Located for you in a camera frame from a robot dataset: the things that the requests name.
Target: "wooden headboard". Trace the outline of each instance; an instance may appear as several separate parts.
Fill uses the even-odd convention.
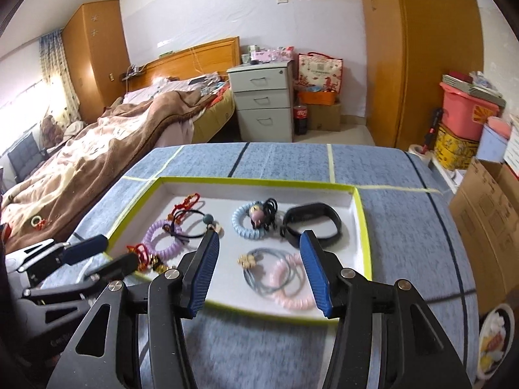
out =
[[[146,88],[158,77],[190,79],[217,71],[227,76],[227,70],[241,64],[240,38],[226,38],[178,51],[146,64],[144,75],[130,80],[129,90]]]

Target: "tiled floor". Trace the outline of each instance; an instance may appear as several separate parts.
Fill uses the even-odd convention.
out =
[[[340,145],[368,145],[375,146],[373,138],[366,126],[341,124],[340,132],[319,132],[309,130],[307,134],[295,136],[296,143],[333,143]]]

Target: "drawer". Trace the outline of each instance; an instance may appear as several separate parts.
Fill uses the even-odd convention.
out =
[[[287,69],[258,69],[229,73],[233,92],[245,90],[288,89]]]
[[[250,90],[234,93],[236,109],[290,108],[287,89]]]
[[[292,109],[253,109],[238,111],[240,134],[249,142],[291,142]]]

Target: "ceiling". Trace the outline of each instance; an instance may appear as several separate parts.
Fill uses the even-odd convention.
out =
[[[33,39],[64,27],[83,3],[96,0],[24,0],[0,37],[0,58]]]

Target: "pink spiral hair tie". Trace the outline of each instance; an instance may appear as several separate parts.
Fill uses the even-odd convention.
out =
[[[289,254],[288,256],[286,256],[286,259],[289,262],[289,264],[294,268],[298,266],[303,266],[301,254],[299,253]],[[279,286],[283,275],[288,272],[287,269],[288,267],[286,265],[286,262],[279,260],[276,263],[270,275],[270,281],[273,287]],[[285,290],[283,288],[279,291],[274,292],[272,294],[272,297],[274,298],[274,301],[276,301],[277,304],[281,305],[282,307],[288,310],[309,310],[313,309],[316,306],[316,300],[313,298],[312,293],[310,293],[305,298],[294,299],[287,297]]]
[[[142,244],[144,244],[148,248],[150,254],[154,254],[155,256],[160,257],[160,260],[162,261],[174,259],[180,254],[180,252],[184,248],[184,243],[182,243],[179,239],[175,238],[173,240],[173,243],[168,248],[161,251],[155,250],[155,247],[151,243],[153,239],[153,234],[155,234],[155,231],[162,229],[164,225],[172,226],[171,221],[167,221],[165,219],[157,221],[154,224],[152,224],[151,227],[148,228],[148,231],[146,231],[146,235],[142,240]],[[178,225],[175,225],[175,231],[177,233],[182,234],[182,228],[180,228]]]

